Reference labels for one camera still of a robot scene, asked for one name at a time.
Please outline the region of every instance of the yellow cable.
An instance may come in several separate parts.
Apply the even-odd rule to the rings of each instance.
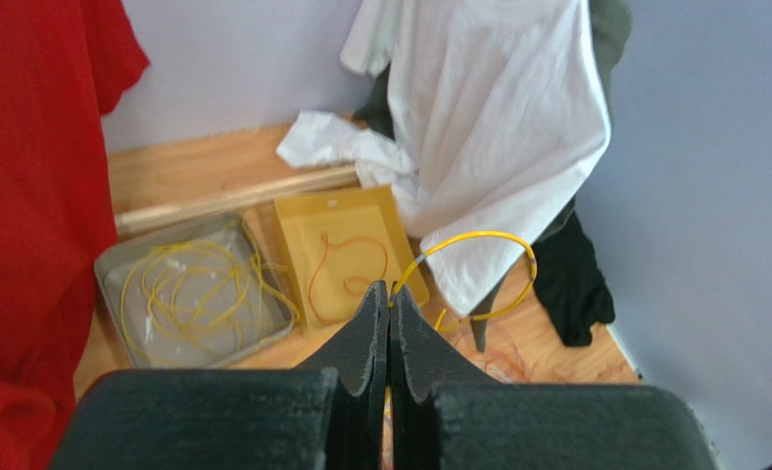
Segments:
[[[220,232],[231,226],[232,224],[226,225],[221,228]],[[210,240],[154,247],[148,255],[138,260],[131,267],[122,285],[120,295],[120,327],[130,350],[147,357],[152,362],[162,365],[177,367],[181,365],[171,359],[159,357],[145,351],[141,345],[133,341],[128,332],[125,315],[127,291],[131,280],[140,269],[143,269],[143,271],[140,275],[140,288],[138,292],[146,299],[146,315],[149,318],[148,321],[151,321],[152,326],[167,337],[191,344],[213,358],[222,358],[222,355],[201,344],[200,340],[216,335],[225,329],[232,328],[235,334],[236,350],[239,351],[244,348],[243,330],[245,324],[258,324],[260,332],[265,329],[266,325],[270,325],[271,329],[279,326],[277,323],[272,323],[269,312],[264,309],[264,302],[259,302],[259,307],[255,308],[250,301],[248,293],[253,285],[257,286],[259,299],[263,299],[265,294],[270,295],[291,309],[294,322],[299,321],[301,314],[293,302],[278,290],[268,286],[265,282],[265,269],[283,270],[284,266],[263,262],[258,243],[243,220],[242,229],[253,251],[250,258],[242,263],[239,263],[226,247]],[[182,267],[175,268],[171,266],[171,269],[169,269],[167,264],[164,265],[164,262],[170,257],[184,254],[197,254],[197,256],[189,265]],[[219,264],[219,266],[199,266],[198,264],[203,259],[211,260],[210,262]],[[160,272],[154,276],[153,280],[149,281],[152,271],[159,266],[162,266]],[[216,276],[220,276],[220,280],[203,294],[194,307],[179,305],[177,303],[178,292],[189,277],[198,274],[210,275],[213,279]],[[223,311],[207,309],[207,303],[228,285],[234,285],[235,288],[236,299],[233,305]],[[165,291],[169,289],[171,290],[169,301],[166,302],[161,296],[165,296]],[[255,315],[256,318],[236,319],[234,315],[239,311],[241,305],[245,305],[254,314],[258,312]],[[199,324],[197,321],[200,317],[211,317],[211,319],[204,324]],[[267,337],[262,338],[259,344],[266,344],[266,340]]]
[[[429,250],[423,252],[418,258],[416,258],[410,265],[407,267],[407,269],[404,271],[404,274],[401,275],[401,278],[398,279],[398,283],[395,284],[395,288],[392,290],[392,295],[389,298],[389,308],[392,307],[394,304],[395,296],[398,295],[399,292],[401,292],[401,288],[404,287],[404,285],[407,284],[407,281],[409,281],[410,276],[412,273],[418,268],[418,266],[424,262],[429,256],[432,254],[449,247],[453,243],[460,242],[462,240],[469,240],[472,238],[483,238],[483,237],[493,237],[493,238],[503,238],[506,240],[510,240],[512,242],[515,242],[522,246],[522,248],[525,249],[525,253],[528,255],[528,260],[530,261],[530,268],[531,268],[531,276],[528,278],[528,282],[525,284],[525,288],[522,289],[522,293],[519,294],[519,297],[516,298],[510,305],[500,308],[496,311],[492,311],[490,313],[483,313],[480,315],[475,316],[468,316],[465,317],[456,323],[446,325],[444,327],[441,326],[441,322],[444,320],[444,315],[447,313],[446,309],[441,310],[441,313],[438,315],[438,320],[435,322],[435,330],[436,331],[449,331],[453,328],[458,327],[460,324],[462,324],[464,321],[481,321],[486,320],[488,318],[493,318],[494,316],[501,315],[503,313],[507,313],[511,310],[513,310],[516,306],[518,306],[523,300],[525,300],[525,296],[528,295],[528,291],[531,289],[531,286],[534,285],[534,280],[537,278],[537,259],[534,256],[534,250],[531,249],[531,245],[528,245],[527,242],[522,240],[521,238],[511,235],[509,233],[505,232],[499,232],[495,230],[480,230],[476,232],[469,232],[469,233],[463,233],[461,235],[457,235],[453,238],[449,238],[438,245],[430,248]]]

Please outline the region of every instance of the white t-shirt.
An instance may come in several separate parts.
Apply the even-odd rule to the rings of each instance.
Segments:
[[[341,59],[378,73],[390,55],[389,107],[402,154],[345,146],[337,160],[357,161],[372,184],[390,179],[368,174],[372,162],[390,171],[406,162],[394,169],[393,189],[423,249],[473,230],[536,240],[609,141],[588,2],[363,0]],[[480,239],[427,262],[445,298],[467,314],[521,254],[511,242]]]

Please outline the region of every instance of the orange string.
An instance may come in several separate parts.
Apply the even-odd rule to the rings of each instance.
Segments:
[[[488,322],[488,327],[497,330],[499,333],[505,336],[505,339],[513,348],[513,354],[507,354],[495,348],[487,347],[485,352],[481,353],[481,356],[485,359],[485,365],[484,367],[480,368],[485,373],[487,373],[489,368],[488,366],[493,365],[495,361],[501,361],[502,363],[506,363],[513,371],[517,372],[526,382],[530,382],[531,374],[528,372],[528,367],[525,365],[522,354],[519,352],[519,348],[516,346],[516,341],[510,335],[508,330],[503,326],[496,325],[490,321]],[[470,332],[462,332],[452,340],[451,345],[453,345],[453,348],[458,349],[458,345],[461,343],[461,341],[470,336]]]
[[[353,237],[342,243],[334,244],[328,241],[328,232],[322,232],[322,243],[325,244],[325,251],[322,253],[322,260],[319,262],[319,265],[316,266],[314,275],[311,276],[311,282],[308,285],[308,304],[311,306],[311,311],[314,313],[316,319],[319,320],[319,322],[323,325],[339,323],[340,321],[344,320],[326,320],[319,314],[319,311],[314,304],[314,281],[316,280],[316,276],[322,270],[322,267],[325,266],[325,261],[328,259],[329,251],[342,250],[351,244],[360,242],[375,245],[376,247],[380,248],[380,251],[383,253],[383,271],[379,276],[377,276],[377,279],[383,279],[383,276],[386,275],[386,269],[389,267],[389,251],[386,249],[386,245],[383,242],[371,237]],[[343,279],[343,290],[345,290],[346,294],[350,296],[362,296],[365,294],[365,291],[368,290],[368,286],[372,283],[372,281],[373,279],[367,279],[362,276],[351,276]],[[352,283],[361,284],[363,289],[360,291],[353,290],[350,287]]]

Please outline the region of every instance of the plastic tray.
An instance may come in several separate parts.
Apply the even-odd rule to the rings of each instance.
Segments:
[[[391,286],[414,260],[388,186],[277,198],[275,210],[281,253],[309,326],[351,318],[384,261],[382,278]],[[419,305],[429,302],[419,271],[408,286]]]
[[[232,314],[232,328],[215,329],[214,334],[200,340],[193,337],[193,342],[182,339],[176,328],[169,328],[169,324],[161,317],[151,317],[148,298],[141,292],[141,268],[134,271],[125,289],[123,329],[120,308],[122,290],[128,275],[140,259],[149,255],[152,249],[165,245],[215,241],[224,246],[237,262],[248,262],[253,249],[245,237],[241,220],[237,212],[192,220],[111,247],[96,260],[94,271],[105,304],[135,367],[223,367],[284,338],[290,332],[294,322],[290,309],[266,291],[260,294],[258,287],[251,287],[246,294],[249,304],[241,304]],[[163,270],[184,269],[195,262],[196,258],[196,254],[189,253],[169,257],[150,271],[149,276],[155,278]],[[205,260],[196,265],[203,266],[203,262],[214,261]],[[278,280],[271,271],[264,270],[263,278],[269,287],[280,290]],[[219,282],[220,279],[211,273],[209,277],[201,274],[189,277],[180,288],[176,302],[192,306]],[[226,285],[209,299],[207,308],[226,310],[234,304],[236,298],[235,285],[231,283],[231,286]],[[198,321],[211,321],[213,318],[210,316],[209,319]],[[158,325],[166,325],[175,334],[166,333],[157,328]]]

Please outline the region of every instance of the red fabric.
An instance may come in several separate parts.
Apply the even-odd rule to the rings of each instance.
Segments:
[[[147,65],[120,0],[0,0],[0,469],[46,467],[75,406],[117,236],[99,118]]]

